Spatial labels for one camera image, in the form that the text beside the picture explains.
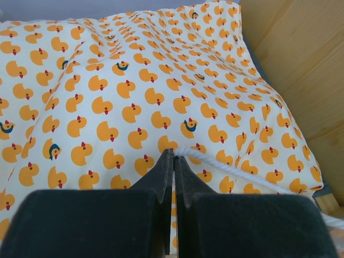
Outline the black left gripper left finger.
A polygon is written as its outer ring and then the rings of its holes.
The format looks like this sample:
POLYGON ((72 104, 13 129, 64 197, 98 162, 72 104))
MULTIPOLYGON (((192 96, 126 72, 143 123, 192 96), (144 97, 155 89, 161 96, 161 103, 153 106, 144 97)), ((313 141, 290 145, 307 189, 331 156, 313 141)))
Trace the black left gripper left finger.
POLYGON ((174 155, 127 190, 38 190, 17 210, 1 257, 165 257, 174 155))

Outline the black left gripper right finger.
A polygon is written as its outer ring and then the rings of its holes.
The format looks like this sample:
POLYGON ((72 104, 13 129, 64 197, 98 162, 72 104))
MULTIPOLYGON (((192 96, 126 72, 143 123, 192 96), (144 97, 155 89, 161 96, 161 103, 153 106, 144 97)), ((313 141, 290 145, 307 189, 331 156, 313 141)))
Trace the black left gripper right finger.
POLYGON ((179 257, 337 257, 303 196, 220 194, 175 159, 179 257))

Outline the duck print bed cover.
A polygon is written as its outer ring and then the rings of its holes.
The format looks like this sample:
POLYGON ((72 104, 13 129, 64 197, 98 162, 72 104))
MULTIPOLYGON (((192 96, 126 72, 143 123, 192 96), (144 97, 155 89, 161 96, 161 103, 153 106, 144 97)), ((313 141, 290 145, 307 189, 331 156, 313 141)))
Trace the duck print bed cover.
POLYGON ((38 189, 127 189, 192 149, 312 197, 325 185, 257 71, 241 7, 1 23, 1 236, 38 189))

